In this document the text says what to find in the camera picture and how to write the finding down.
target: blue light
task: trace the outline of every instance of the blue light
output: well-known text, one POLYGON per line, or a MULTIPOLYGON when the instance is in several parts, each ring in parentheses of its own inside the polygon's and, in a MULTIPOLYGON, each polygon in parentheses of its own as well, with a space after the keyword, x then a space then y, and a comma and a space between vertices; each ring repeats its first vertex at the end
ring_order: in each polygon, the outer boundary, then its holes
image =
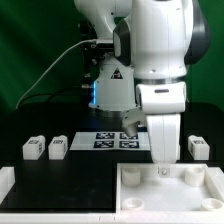
POLYGON ((96 104, 96 82, 93 84, 93 104, 96 104))

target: black cable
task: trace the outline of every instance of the black cable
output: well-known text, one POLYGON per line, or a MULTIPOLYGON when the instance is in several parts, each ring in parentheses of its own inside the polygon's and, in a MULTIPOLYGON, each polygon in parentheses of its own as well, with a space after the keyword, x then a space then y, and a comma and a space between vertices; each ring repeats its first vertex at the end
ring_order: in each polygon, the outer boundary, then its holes
POLYGON ((73 89, 74 87, 76 88, 81 88, 79 86, 72 86, 72 87, 67 87, 61 90, 56 91, 55 93, 39 93, 39 94, 33 94, 30 96, 27 96, 26 98, 24 98, 23 100, 20 101, 18 108, 27 100, 35 98, 35 97, 39 97, 39 96, 49 96, 49 98, 45 101, 45 102, 50 102, 53 98, 57 97, 57 96, 66 96, 66 91, 73 89))
POLYGON ((80 89, 81 90, 81 87, 80 86, 72 86, 72 87, 66 87, 64 89, 58 90, 57 92, 51 94, 51 96, 45 101, 45 103, 50 103, 59 94, 66 93, 67 91, 72 90, 72 89, 80 89))

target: white container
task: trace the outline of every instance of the white container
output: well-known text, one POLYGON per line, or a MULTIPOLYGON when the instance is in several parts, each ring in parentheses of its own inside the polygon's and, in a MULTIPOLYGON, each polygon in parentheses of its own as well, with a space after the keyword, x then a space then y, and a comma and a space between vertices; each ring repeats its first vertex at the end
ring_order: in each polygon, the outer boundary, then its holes
POLYGON ((31 137, 25 145, 23 145, 24 160, 38 160, 45 150, 45 137, 40 135, 31 137))
POLYGON ((122 169, 122 183, 129 187, 138 186, 141 182, 141 172, 138 168, 122 169))
POLYGON ((202 137, 191 135, 188 138, 188 150, 194 160, 209 160, 210 147, 202 137))
POLYGON ((141 211, 145 208, 145 203, 140 198, 126 198, 121 205, 122 210, 141 211))
POLYGON ((224 213, 224 203, 215 198, 207 198, 202 201, 201 210, 209 211, 209 212, 223 212, 224 213))
POLYGON ((48 150, 50 160, 63 160, 68 150, 67 137, 64 135, 54 137, 48 147, 48 150))
POLYGON ((185 171, 185 183, 192 187, 200 187, 204 184, 205 170, 203 168, 188 168, 185 171))

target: warning label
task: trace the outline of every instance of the warning label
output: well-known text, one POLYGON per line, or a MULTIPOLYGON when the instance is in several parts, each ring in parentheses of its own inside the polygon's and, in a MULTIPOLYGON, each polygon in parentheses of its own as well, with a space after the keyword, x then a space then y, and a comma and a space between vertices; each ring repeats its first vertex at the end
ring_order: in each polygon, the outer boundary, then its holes
POLYGON ((114 72, 114 74, 112 75, 111 79, 123 79, 121 72, 119 71, 119 69, 117 68, 114 72))

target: black marking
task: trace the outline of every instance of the black marking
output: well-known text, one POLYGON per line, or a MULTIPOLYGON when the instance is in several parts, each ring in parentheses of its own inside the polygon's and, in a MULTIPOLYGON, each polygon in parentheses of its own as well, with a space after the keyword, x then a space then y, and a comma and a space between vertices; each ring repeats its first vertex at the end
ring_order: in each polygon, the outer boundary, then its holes
POLYGON ((155 93, 169 93, 170 91, 168 89, 156 89, 155 93))
POLYGON ((139 149, 138 141, 120 141, 119 148, 121 149, 139 149))
POLYGON ((31 140, 31 141, 29 141, 29 143, 28 144, 32 144, 32 145, 34 145, 34 144, 38 144, 38 140, 31 140))
POLYGON ((119 69, 117 68, 114 72, 114 74, 112 75, 111 79, 123 79, 121 72, 119 71, 119 69))
POLYGON ((134 137, 128 137, 125 133, 120 133, 120 139, 137 140, 138 139, 138 135, 136 135, 134 137))
POLYGON ((96 141, 94 149, 111 149, 114 148, 114 141, 96 141))
POLYGON ((114 139, 115 133, 97 133, 96 139, 114 139))

